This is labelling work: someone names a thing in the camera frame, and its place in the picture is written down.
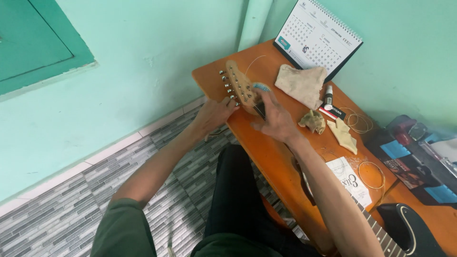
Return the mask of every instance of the green window frame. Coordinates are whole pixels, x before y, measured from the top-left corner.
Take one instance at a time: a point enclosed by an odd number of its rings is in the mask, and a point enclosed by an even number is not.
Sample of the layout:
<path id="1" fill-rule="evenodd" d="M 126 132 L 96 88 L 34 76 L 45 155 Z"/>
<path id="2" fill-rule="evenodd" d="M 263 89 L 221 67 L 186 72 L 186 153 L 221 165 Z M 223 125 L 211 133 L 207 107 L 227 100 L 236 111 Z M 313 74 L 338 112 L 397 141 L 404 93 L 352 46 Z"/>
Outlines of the green window frame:
<path id="1" fill-rule="evenodd" d="M 0 81 L 0 95 L 94 62 L 94 56 L 55 0 L 28 0 L 72 57 Z"/>

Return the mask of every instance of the tiled floor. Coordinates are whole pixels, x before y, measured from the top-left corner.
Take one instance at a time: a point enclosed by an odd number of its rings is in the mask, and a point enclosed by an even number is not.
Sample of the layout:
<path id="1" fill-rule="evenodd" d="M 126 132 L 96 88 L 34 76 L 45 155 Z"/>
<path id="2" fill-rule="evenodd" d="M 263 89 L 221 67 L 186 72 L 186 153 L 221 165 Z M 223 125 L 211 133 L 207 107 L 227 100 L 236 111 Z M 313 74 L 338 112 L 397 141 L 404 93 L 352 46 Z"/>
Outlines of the tiled floor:
<path id="1" fill-rule="evenodd" d="M 149 157 L 170 142 L 199 108 L 100 161 L 81 174 L 0 217 L 0 257 L 88 256 L 111 195 Z M 177 256 L 187 256 L 202 239 L 215 184 L 217 157 L 237 140 L 230 131 L 200 142 L 178 163 L 144 209 L 158 256 L 169 240 Z M 260 192 L 282 215 L 281 201 L 253 165 Z M 301 229 L 289 221 L 294 232 Z"/>

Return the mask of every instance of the guitar neck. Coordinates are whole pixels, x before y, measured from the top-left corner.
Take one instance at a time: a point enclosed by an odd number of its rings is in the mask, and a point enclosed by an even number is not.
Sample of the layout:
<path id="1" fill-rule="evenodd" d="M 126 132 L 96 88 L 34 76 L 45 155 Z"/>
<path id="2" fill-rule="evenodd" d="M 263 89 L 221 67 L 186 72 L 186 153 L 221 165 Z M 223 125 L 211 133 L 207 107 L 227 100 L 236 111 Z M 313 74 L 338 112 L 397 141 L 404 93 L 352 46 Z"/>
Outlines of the guitar neck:
<path id="1" fill-rule="evenodd" d="M 363 208 L 363 206 L 352 196 L 352 199 L 359 207 L 365 219 L 381 244 L 385 257 L 406 257 L 406 253 L 393 241 L 387 232 L 375 221 L 375 219 Z"/>

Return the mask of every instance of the beige cloth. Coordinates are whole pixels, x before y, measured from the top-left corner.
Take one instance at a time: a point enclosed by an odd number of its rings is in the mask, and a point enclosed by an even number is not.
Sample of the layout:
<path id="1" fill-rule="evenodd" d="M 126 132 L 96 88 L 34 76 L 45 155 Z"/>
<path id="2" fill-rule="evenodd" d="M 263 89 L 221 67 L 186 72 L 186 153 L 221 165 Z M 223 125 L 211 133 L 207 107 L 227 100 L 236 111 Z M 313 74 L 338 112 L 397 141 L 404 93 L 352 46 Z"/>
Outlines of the beige cloth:
<path id="1" fill-rule="evenodd" d="M 311 132 L 317 131 L 320 135 L 325 130 L 325 120 L 317 111 L 309 110 L 308 113 L 303 116 L 303 118 L 298 123 L 300 127 L 308 127 Z"/>
<path id="2" fill-rule="evenodd" d="M 316 110 L 322 104 L 319 91 L 326 77 L 324 67 L 298 70 L 283 64 L 279 68 L 275 86 L 311 110 Z"/>
<path id="3" fill-rule="evenodd" d="M 336 140 L 338 140 L 338 143 L 348 149 L 349 151 L 353 152 L 355 155 L 357 154 L 357 147 L 356 143 L 357 140 L 355 140 L 351 134 L 349 134 L 349 127 L 344 124 L 344 121 L 342 121 L 340 118 L 336 118 L 336 123 L 333 121 L 328 120 L 327 125 L 329 126 L 330 130 L 333 132 L 333 135 L 335 135 Z"/>

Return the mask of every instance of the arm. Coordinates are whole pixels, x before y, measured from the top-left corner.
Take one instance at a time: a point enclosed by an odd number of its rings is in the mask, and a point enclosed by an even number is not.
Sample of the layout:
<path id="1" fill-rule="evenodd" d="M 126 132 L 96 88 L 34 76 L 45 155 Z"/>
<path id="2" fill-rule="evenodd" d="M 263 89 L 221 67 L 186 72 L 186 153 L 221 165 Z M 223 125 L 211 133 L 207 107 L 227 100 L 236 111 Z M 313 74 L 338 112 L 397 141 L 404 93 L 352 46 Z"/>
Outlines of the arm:
<path id="1" fill-rule="evenodd" d="M 239 107 L 235 107 L 235 101 L 228 97 L 220 103 L 208 99 L 194 121 L 141 165 L 114 193 L 111 201 L 131 198 L 140 202 L 141 207 L 144 208 L 164 184 L 179 160 L 205 135 L 224 124 L 237 109 Z"/>
<path id="2" fill-rule="evenodd" d="M 265 104 L 266 122 L 254 129 L 286 143 L 306 175 L 314 200 L 342 256 L 384 256 L 367 220 L 341 182 L 297 130 L 273 92 L 257 91 Z"/>

